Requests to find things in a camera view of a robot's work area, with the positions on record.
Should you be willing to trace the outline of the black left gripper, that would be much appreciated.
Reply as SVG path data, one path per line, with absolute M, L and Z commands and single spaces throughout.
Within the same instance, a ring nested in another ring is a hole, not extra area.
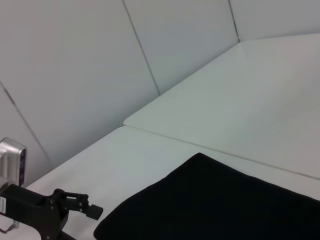
M 98 220 L 103 208 L 89 204 L 87 194 L 55 189 L 49 196 L 9 184 L 0 190 L 0 215 L 35 229 L 41 240 L 75 240 L 62 231 L 69 211 Z

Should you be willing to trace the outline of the black shirt with white print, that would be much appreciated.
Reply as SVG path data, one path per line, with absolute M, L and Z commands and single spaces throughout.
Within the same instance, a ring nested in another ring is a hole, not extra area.
M 320 201 L 197 153 L 115 208 L 96 240 L 320 240 Z

